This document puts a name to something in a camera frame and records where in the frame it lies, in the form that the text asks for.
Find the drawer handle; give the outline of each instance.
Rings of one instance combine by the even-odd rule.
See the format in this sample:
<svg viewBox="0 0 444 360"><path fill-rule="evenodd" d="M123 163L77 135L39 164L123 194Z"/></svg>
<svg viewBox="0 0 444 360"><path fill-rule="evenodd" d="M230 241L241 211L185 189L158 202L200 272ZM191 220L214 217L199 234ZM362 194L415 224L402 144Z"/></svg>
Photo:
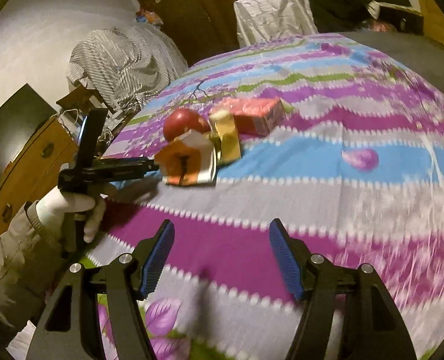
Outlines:
<svg viewBox="0 0 444 360"><path fill-rule="evenodd" d="M53 153L53 148L54 148L53 142L50 142L45 147L45 149L42 150L42 153L40 154L42 156L42 158L49 158Z"/></svg>
<svg viewBox="0 0 444 360"><path fill-rule="evenodd" d="M12 219L12 205L7 203L4 208L4 212L2 212L2 221L4 223L9 223Z"/></svg>

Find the gray jacket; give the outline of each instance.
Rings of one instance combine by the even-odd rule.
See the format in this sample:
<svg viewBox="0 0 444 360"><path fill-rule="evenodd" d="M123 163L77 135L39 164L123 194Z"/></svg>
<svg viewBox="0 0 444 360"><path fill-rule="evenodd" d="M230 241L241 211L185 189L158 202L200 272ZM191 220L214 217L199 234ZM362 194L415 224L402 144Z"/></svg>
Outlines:
<svg viewBox="0 0 444 360"><path fill-rule="evenodd" d="M62 245L45 231L26 203L0 236L0 351L44 304L44 295L65 259Z"/></svg>

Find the red apple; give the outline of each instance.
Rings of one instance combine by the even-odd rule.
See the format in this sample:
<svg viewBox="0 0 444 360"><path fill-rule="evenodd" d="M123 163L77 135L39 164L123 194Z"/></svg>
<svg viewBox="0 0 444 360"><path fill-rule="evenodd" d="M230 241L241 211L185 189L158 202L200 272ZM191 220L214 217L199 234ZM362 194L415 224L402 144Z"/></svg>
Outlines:
<svg viewBox="0 0 444 360"><path fill-rule="evenodd" d="M201 133L209 132L211 127L202 116L188 108L173 111L165 120L163 136L167 141L174 140L189 130Z"/></svg>

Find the striped bedsheet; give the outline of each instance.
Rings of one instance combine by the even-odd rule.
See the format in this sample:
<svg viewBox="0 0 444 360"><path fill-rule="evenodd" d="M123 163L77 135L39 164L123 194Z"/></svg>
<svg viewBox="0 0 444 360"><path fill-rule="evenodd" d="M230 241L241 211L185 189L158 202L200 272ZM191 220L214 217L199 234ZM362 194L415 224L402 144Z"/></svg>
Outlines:
<svg viewBox="0 0 444 360"><path fill-rule="evenodd" d="M417 356L433 351L444 338L444 95L338 34L277 40L193 66L105 155L152 156L173 109L207 115L225 96L280 97L287 119L266 138L243 139L242 159L220 169L214 187L166 186L158 174L127 186L87 253L86 264L106 264L173 221L174 247L141 304L159 359L285 357L302 309L271 252L273 218L336 264L372 264ZM327 359L341 320L337 311Z"/></svg>

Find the red box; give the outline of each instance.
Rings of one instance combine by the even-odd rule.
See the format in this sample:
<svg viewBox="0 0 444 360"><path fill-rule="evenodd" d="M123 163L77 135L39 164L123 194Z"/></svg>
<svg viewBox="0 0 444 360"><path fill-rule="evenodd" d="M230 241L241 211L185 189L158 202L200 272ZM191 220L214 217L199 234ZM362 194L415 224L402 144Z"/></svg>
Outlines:
<svg viewBox="0 0 444 360"><path fill-rule="evenodd" d="M228 110L239 134L265 137L283 120L284 106L280 99L236 99L226 97L211 109L211 113Z"/></svg>

